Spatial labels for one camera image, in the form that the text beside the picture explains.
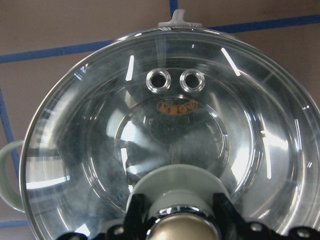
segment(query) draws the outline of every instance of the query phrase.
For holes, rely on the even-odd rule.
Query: screw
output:
[[[299,228],[296,233],[298,234],[299,237],[301,238],[310,238],[310,232],[307,229],[304,228]]]
[[[114,233],[114,235],[121,235],[121,234],[124,233],[124,231],[125,231],[124,227],[123,226],[119,226],[113,231],[113,233]]]
[[[254,222],[250,225],[250,228],[252,231],[255,231],[255,232],[261,232],[263,227],[260,223],[257,223],[257,222]]]

